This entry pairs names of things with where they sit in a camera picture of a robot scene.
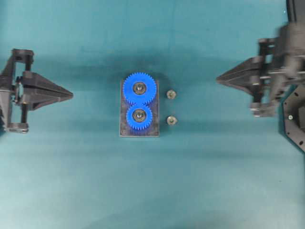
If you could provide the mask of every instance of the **gear teeth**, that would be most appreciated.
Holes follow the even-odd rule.
[[[132,90],[133,85],[138,81],[145,83],[147,86],[147,91],[145,94],[143,94],[143,96],[136,95]],[[155,80],[149,74],[137,72],[131,74],[125,79],[123,84],[123,93],[126,101],[131,105],[148,105],[156,97],[157,85]]]
[[[142,123],[136,122],[132,114],[136,109],[143,109],[146,112],[146,119]],[[134,130],[144,130],[150,126],[153,120],[153,113],[149,107],[145,105],[133,105],[131,106],[126,113],[126,120],[128,125]]]

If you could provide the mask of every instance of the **teal surface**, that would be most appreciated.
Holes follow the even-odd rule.
[[[248,95],[215,82],[276,35],[285,10],[284,0],[0,0],[0,67],[11,49],[32,49],[32,70],[74,93],[29,113],[27,135],[1,135],[0,228],[304,228],[303,154],[277,117],[253,118]],[[120,80],[135,71],[160,80],[159,138],[119,138]]]

